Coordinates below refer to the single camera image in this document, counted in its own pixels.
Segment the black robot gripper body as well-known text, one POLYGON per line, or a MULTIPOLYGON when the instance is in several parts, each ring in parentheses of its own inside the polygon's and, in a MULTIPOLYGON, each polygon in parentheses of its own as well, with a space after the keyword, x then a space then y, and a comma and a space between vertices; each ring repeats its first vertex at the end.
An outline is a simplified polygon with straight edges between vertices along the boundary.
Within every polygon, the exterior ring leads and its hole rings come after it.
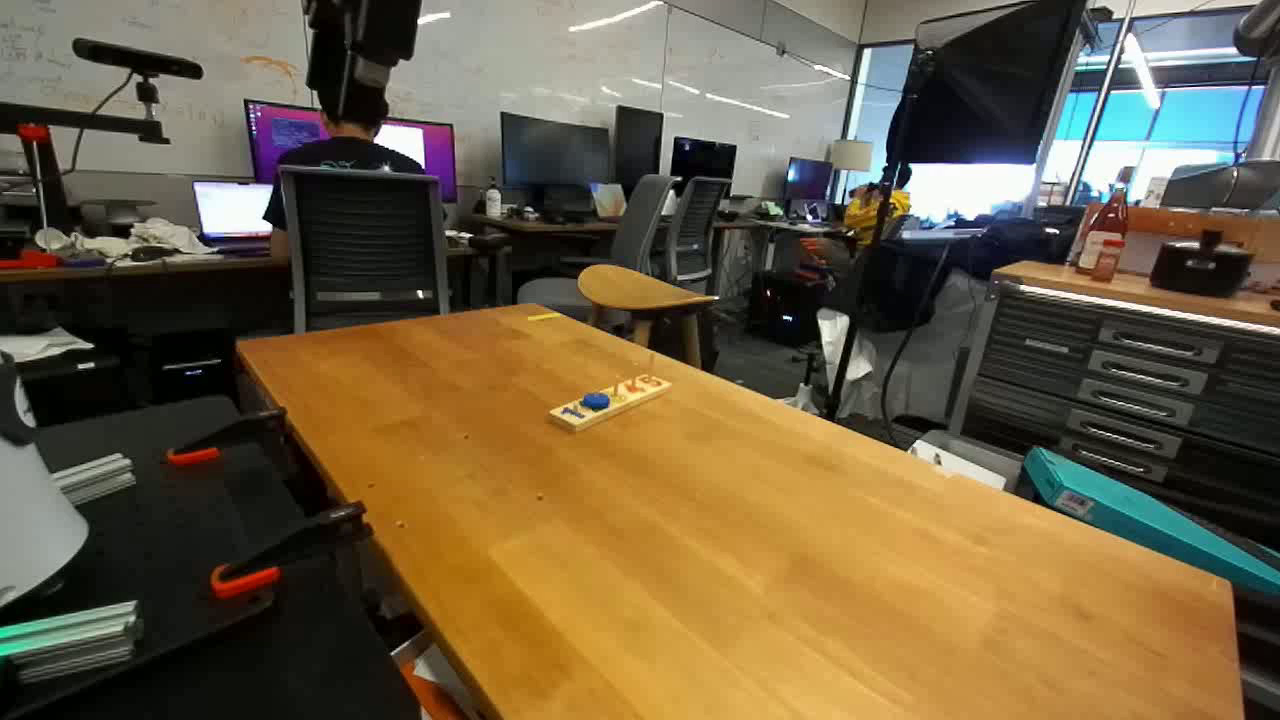
POLYGON ((329 120, 378 123, 386 80, 415 52, 419 0, 303 0, 309 87, 329 120))

